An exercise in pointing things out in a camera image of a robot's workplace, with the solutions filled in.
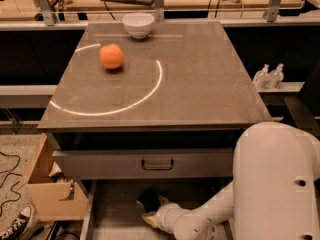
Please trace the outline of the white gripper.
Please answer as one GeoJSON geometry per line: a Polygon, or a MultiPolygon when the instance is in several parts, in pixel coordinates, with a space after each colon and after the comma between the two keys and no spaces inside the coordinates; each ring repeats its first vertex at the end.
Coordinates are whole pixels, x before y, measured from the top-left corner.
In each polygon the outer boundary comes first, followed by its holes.
{"type": "Polygon", "coordinates": [[[153,228],[173,233],[177,220],[187,212],[176,203],[170,203],[169,199],[163,196],[158,197],[161,207],[155,213],[154,211],[143,213],[143,221],[153,228]]]}

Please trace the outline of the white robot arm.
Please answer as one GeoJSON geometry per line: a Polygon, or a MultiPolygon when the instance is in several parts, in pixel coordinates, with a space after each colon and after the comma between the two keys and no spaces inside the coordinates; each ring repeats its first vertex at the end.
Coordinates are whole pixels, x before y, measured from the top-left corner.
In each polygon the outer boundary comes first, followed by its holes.
{"type": "Polygon", "coordinates": [[[258,123],[238,139],[226,187],[193,210],[162,198],[142,218],[177,240],[209,240],[211,228],[229,219],[234,240],[320,240],[319,177],[318,138],[285,124],[258,123]]]}

